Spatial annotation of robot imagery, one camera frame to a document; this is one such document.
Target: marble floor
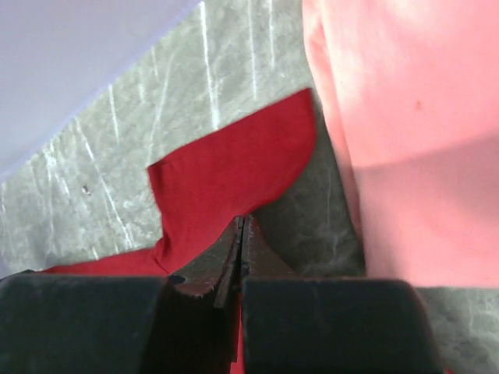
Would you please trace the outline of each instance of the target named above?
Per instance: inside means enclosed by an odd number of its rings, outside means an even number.
[[[153,245],[161,233],[147,165],[305,86],[300,1],[202,3],[2,184],[6,266],[39,270]],[[257,217],[300,273],[361,275],[318,101],[317,129],[306,170]],[[421,295],[448,366],[499,373],[499,292]]]

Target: red sock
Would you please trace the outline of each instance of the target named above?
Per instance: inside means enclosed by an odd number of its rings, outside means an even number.
[[[237,215],[277,199],[304,169],[316,133],[310,90],[302,90],[149,167],[163,238],[98,261],[46,273],[165,275],[211,245]]]

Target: white streak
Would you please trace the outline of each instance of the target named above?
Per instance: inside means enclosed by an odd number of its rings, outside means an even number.
[[[273,0],[267,0],[268,2],[268,30],[269,38],[271,40],[271,67],[275,69],[275,53],[274,53],[274,10]]]
[[[7,239],[9,240],[9,249],[13,249],[14,248],[14,242],[12,241],[12,234],[9,230],[9,228],[7,227],[7,223],[5,222],[5,220],[7,220],[7,210],[5,208],[5,191],[7,189],[7,184],[4,182],[2,184],[2,193],[0,195],[0,201],[2,202],[2,215],[0,215],[0,218],[2,219],[2,227],[3,227],[3,231],[5,232],[5,236],[7,237]]]
[[[156,46],[154,45],[153,48],[150,51],[150,55],[153,58],[153,69],[154,69],[154,76],[156,79],[159,79],[159,72],[157,71],[157,61],[156,61]]]
[[[92,149],[90,148],[90,144],[88,143],[88,139],[81,129],[80,121],[78,120],[78,118],[75,118],[75,122],[76,122],[76,131],[80,134],[81,139],[85,143],[85,148],[87,149],[88,156],[92,160],[92,165],[94,166],[95,171],[97,172],[97,174],[99,176],[99,180],[101,181],[102,187],[104,188],[104,193],[108,197],[108,201],[111,204],[111,208],[112,208],[113,213],[116,216],[116,220],[119,222],[119,225],[121,226],[123,233],[125,234],[126,245],[129,246],[129,248],[135,248],[135,243],[133,241],[133,238],[131,237],[129,232],[126,230],[126,227],[123,224],[122,218],[119,216],[118,211],[116,210],[116,205],[115,205],[114,200],[111,197],[111,193],[109,192],[109,187],[108,187],[107,183],[105,182],[104,178],[102,178],[101,171],[99,170],[99,167],[95,163],[94,152],[92,152]]]
[[[146,90],[143,86],[143,72],[142,72],[142,67],[140,65],[137,66],[137,73],[139,75],[139,82],[137,84],[137,89],[139,91],[140,102],[143,103],[146,100]]]
[[[40,185],[38,184],[38,178],[34,173],[33,160],[30,161],[30,170],[31,170],[31,175],[33,176],[34,186],[36,187],[37,192],[38,192],[38,196],[43,196],[44,194],[40,189]]]
[[[92,253],[94,254],[95,259],[99,259],[99,255],[97,254],[97,251],[94,247],[92,247]]]
[[[249,47],[251,48],[251,78],[253,84],[253,99],[257,99],[257,71],[255,67],[255,46],[253,43],[253,20],[251,16],[251,0],[248,0]]]
[[[210,59],[208,58],[208,33],[206,26],[206,6],[204,2],[200,4],[201,30],[203,31],[204,64],[206,66],[206,77],[208,81],[208,95],[211,106],[211,126],[214,130],[220,124],[220,113],[218,111],[218,95],[214,91],[213,79],[211,77]]]
[[[45,166],[47,169],[47,179],[48,179],[48,215],[50,222],[50,236],[49,236],[49,251],[54,252],[54,203],[52,200],[52,174],[54,173],[54,167],[56,165],[56,160],[54,158],[54,145],[50,142],[50,150],[51,154],[47,151],[43,151],[43,155],[45,156]]]
[[[109,91],[109,105],[111,106],[112,123],[113,126],[115,127],[116,141],[119,143],[118,117],[116,117],[115,95],[112,91],[112,84],[108,86],[108,91]]]
[[[170,57],[170,61],[168,62],[168,67],[166,68],[165,73],[165,81],[163,82],[163,89],[161,90],[161,97],[159,100],[159,105],[156,107],[156,115],[154,116],[154,122],[152,128],[150,130],[150,138],[149,138],[149,154],[147,156],[147,163],[150,164],[153,157],[153,145],[154,145],[154,134],[156,133],[157,125],[161,120],[161,116],[163,115],[163,109],[166,104],[166,93],[168,92],[168,82],[170,80],[170,72],[172,71],[172,64],[175,55]]]
[[[61,180],[61,185],[62,189],[64,189],[64,193],[69,196],[69,189],[68,189],[68,184],[65,182],[65,180]]]

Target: pink pants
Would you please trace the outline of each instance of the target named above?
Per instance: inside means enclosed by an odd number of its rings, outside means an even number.
[[[304,0],[371,277],[499,286],[499,2]]]

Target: sock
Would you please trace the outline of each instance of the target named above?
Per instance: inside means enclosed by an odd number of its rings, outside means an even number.
[[[215,242],[234,216],[277,199],[306,166],[315,139],[306,89],[187,144],[148,168],[163,228],[155,247],[45,273],[171,273]]]

